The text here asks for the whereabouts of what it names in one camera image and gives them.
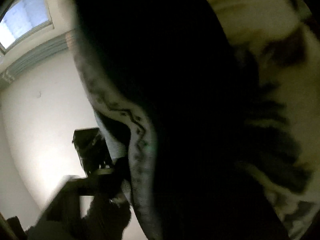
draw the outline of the ceiling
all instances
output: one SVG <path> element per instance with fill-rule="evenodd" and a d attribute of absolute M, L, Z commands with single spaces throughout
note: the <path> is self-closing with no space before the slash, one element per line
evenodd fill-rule
<path fill-rule="evenodd" d="M 10 49 L 0 64 L 0 73 L 28 51 L 73 29 L 74 6 L 72 0 L 46 0 L 46 2 L 52 25 L 32 34 Z"/>

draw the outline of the ceiling trim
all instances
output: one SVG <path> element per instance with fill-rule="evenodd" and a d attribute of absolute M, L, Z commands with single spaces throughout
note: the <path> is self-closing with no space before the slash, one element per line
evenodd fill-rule
<path fill-rule="evenodd" d="M 0 74 L 0 90 L 6 89 L 21 74 L 32 69 L 47 57 L 67 48 L 64 33 L 28 51 Z"/>
<path fill-rule="evenodd" d="M 48 27 L 52 25 L 52 21 L 51 19 L 39 24 L 38 26 L 32 28 L 30 31 L 26 32 L 25 34 L 23 34 L 22 36 L 20 36 L 19 38 L 17 38 L 12 44 L 10 44 L 9 47 L 7 47 L 6 49 L 4 49 L 4 54 L 8 53 L 10 51 L 10 49 L 12 49 L 14 46 L 16 46 L 18 43 L 20 43 L 21 41 L 25 40 L 26 38 L 30 37 L 32 34 L 38 32 L 39 30 L 42 30 L 45 27 Z"/>

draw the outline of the skylight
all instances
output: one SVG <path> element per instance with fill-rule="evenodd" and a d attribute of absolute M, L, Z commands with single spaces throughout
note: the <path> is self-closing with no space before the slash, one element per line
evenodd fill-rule
<path fill-rule="evenodd" d="M 0 47 L 6 51 L 25 34 L 32 34 L 49 20 L 44 0 L 15 0 L 0 22 Z"/>

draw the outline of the white wall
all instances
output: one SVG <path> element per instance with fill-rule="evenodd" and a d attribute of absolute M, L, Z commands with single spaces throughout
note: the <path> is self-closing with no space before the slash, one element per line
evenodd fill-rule
<path fill-rule="evenodd" d="M 42 209 L 64 176 L 85 175 L 71 143 L 73 132 L 97 126 L 70 52 L 35 66 L 1 96 L 12 158 Z M 124 236 L 146 239 L 135 216 Z"/>
<path fill-rule="evenodd" d="M 40 209 L 18 174 L 7 142 L 0 112 L 0 212 L 5 219 L 17 216 L 22 228 L 34 225 Z"/>

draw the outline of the hand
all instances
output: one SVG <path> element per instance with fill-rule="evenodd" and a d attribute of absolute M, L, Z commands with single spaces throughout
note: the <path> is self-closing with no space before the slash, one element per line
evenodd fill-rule
<path fill-rule="evenodd" d="M 69 179 L 42 213 L 28 240 L 84 239 L 79 189 L 84 179 Z"/>

